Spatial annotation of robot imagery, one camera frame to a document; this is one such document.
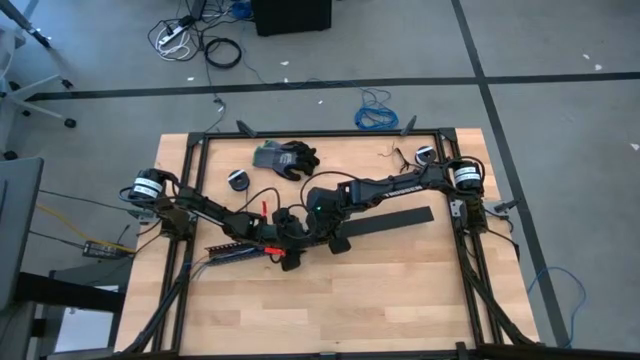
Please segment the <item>yellow cable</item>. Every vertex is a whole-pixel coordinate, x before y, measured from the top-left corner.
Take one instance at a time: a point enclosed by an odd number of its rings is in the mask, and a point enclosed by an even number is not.
[[[42,206],[40,204],[36,204],[36,207],[38,209],[48,213],[49,215],[55,216],[56,218],[58,218],[58,220],[60,220],[63,224],[65,224],[69,229],[71,229],[73,232],[75,232],[76,234],[80,235],[80,237],[82,237],[82,238],[84,238],[86,240],[93,241],[93,242],[95,242],[97,244],[104,245],[104,246],[111,246],[113,248],[120,249],[122,251],[126,251],[126,252],[131,253],[131,254],[135,254],[136,253],[135,249],[131,249],[131,248],[128,248],[126,246],[122,246],[122,245],[110,243],[108,241],[102,241],[102,240],[98,240],[98,239],[94,239],[94,238],[90,237],[89,235],[87,235],[87,234],[83,233],[82,231],[78,230],[78,228],[76,228],[71,223],[71,221],[69,221],[67,218],[65,218],[64,216],[62,216],[58,212],[56,212],[56,211],[54,211],[52,209],[49,209],[48,207]]]

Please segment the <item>black glove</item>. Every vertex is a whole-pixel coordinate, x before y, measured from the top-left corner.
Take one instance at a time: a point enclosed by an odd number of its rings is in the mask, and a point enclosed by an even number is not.
[[[253,166],[271,168],[287,180],[299,181],[300,175],[292,170],[302,171],[307,176],[313,175],[313,169],[320,164],[315,153],[315,148],[310,148],[301,141],[286,144],[266,141],[253,154]]]

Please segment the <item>robotic arm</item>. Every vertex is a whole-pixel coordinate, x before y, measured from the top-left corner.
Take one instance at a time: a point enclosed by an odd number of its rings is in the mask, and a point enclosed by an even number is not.
[[[430,163],[411,173],[382,180],[351,177],[351,181],[339,183],[335,190],[313,187],[307,194],[306,202],[295,205],[307,210],[307,230],[290,213],[292,206],[277,209],[269,224],[266,217],[260,214],[231,211],[191,187],[177,185],[175,175],[158,169],[140,171],[133,186],[123,189],[123,192],[128,190],[123,200],[154,211],[164,220],[163,231],[178,238],[188,240],[193,237],[191,224],[198,216],[220,226],[224,234],[236,242],[279,249],[284,254],[284,271],[300,265],[300,255],[307,247],[328,243],[334,254],[348,251],[351,249],[349,241],[339,234],[342,223],[351,214],[378,206],[386,199],[418,191],[437,190],[464,201],[467,230],[483,232],[486,229],[482,206],[484,168],[477,159],[464,157],[446,163]],[[174,188],[173,197],[166,196],[168,182]]]

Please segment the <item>black box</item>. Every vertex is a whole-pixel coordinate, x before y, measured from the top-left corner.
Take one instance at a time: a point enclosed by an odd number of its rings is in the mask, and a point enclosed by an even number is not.
[[[331,27],[332,0],[251,0],[251,9],[260,36]]]

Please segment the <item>wooden table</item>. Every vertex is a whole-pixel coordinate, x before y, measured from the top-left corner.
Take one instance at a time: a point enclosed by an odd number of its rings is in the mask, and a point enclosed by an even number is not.
[[[499,200],[482,131],[458,129],[457,136],[461,153],[479,158],[486,166],[485,201]],[[163,135],[154,166],[179,176],[186,140],[186,134]],[[381,179],[397,174],[401,164],[395,156],[385,158],[379,153],[389,153],[395,143],[405,155],[412,156],[418,147],[433,140],[422,136],[387,136],[304,141],[318,149],[321,159],[318,172],[339,170]],[[232,170],[245,169],[251,178],[249,196],[275,186],[281,193],[283,206],[298,203],[301,183],[284,180],[270,169],[251,166],[253,151],[263,142],[212,141],[203,194],[230,209],[239,208],[245,202],[245,194],[232,191],[227,176]],[[200,151],[194,153],[192,186]],[[340,181],[345,178],[320,176],[308,188],[335,189]],[[269,214],[275,210],[273,194],[268,192],[260,200],[267,202]],[[189,288],[181,354],[442,350],[453,349],[458,341],[473,348],[445,196],[423,191],[393,198],[353,218],[425,205],[431,206],[435,221],[352,238],[352,250],[337,256],[327,247],[310,249],[302,257],[302,266],[288,273],[268,258],[205,270]],[[249,211],[260,213],[261,201],[251,204]],[[492,230],[509,234],[507,224],[495,218],[488,220]],[[141,237],[138,246],[155,235],[152,231]],[[199,220],[194,261],[206,255],[205,247],[228,242],[230,239],[219,227]],[[537,339],[512,245],[492,234],[482,235],[482,243],[496,300],[525,335]],[[168,242],[158,240],[136,257],[116,350],[134,340],[156,308],[167,248]],[[174,274],[180,266],[176,264]],[[491,341],[480,300],[479,309],[485,338]],[[174,315],[175,304],[167,317],[165,346],[170,344]]]

